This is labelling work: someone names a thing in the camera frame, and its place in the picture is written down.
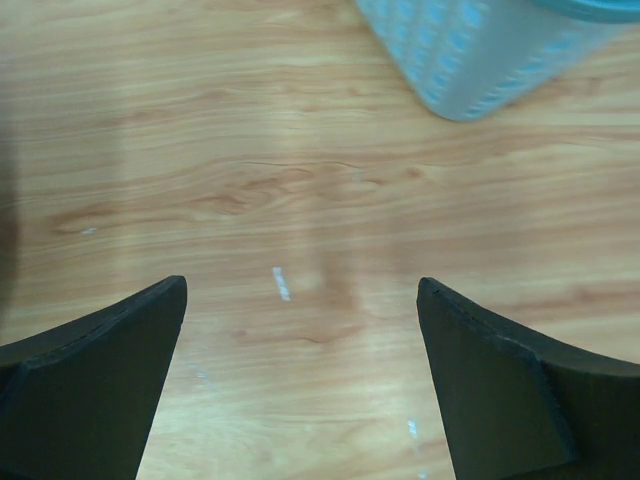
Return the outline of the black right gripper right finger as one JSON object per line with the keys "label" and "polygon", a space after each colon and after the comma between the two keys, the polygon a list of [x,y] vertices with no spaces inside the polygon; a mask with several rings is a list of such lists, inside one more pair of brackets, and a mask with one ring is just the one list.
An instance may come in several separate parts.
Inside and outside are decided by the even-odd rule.
{"label": "black right gripper right finger", "polygon": [[639,367],[546,336],[441,282],[417,295],[459,479],[635,479]]}

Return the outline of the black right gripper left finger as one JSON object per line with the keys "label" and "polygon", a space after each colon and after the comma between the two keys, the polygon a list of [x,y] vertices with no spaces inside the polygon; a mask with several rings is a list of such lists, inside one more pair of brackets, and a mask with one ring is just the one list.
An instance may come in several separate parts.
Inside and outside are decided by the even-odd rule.
{"label": "black right gripper left finger", "polygon": [[2,478],[135,478],[186,306],[169,276],[2,346]]}

